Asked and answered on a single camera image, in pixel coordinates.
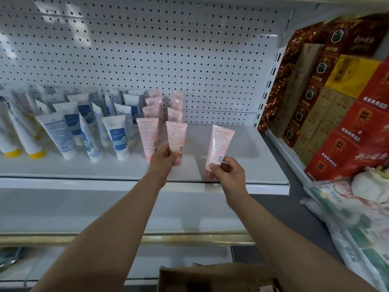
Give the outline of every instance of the red packaging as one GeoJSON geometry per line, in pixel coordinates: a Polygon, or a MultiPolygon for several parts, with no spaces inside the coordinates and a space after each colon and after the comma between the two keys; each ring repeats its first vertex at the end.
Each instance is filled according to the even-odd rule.
{"type": "Polygon", "coordinates": [[[337,131],[358,146],[389,146],[389,114],[356,101],[337,131]]]}
{"type": "Polygon", "coordinates": [[[337,60],[338,56],[334,56],[331,53],[320,53],[309,78],[318,82],[320,86],[323,86],[337,63],[337,60]]]}
{"type": "Polygon", "coordinates": [[[306,108],[304,105],[299,104],[296,108],[296,110],[293,113],[293,116],[291,118],[291,122],[297,127],[301,128],[305,122],[305,119],[307,118],[309,114],[309,109],[306,108]]]}
{"type": "Polygon", "coordinates": [[[343,175],[346,172],[355,173],[366,166],[382,165],[388,153],[388,147],[360,147],[338,131],[331,132],[317,152],[343,175]]]}
{"type": "Polygon", "coordinates": [[[388,58],[377,68],[357,100],[370,107],[389,113],[388,58]]]}
{"type": "Polygon", "coordinates": [[[312,110],[319,94],[321,86],[314,80],[309,80],[307,86],[300,97],[300,104],[305,105],[309,110],[312,110]]]}
{"type": "Polygon", "coordinates": [[[336,55],[372,56],[388,30],[384,15],[337,23],[330,31],[323,50],[336,55]]]}
{"type": "Polygon", "coordinates": [[[300,135],[300,129],[294,126],[293,123],[289,122],[288,127],[286,127],[282,139],[289,147],[293,147],[299,135],[300,135]]]}
{"type": "Polygon", "coordinates": [[[335,180],[344,177],[338,173],[323,157],[315,154],[308,166],[304,170],[309,179],[317,180],[335,180]]]}

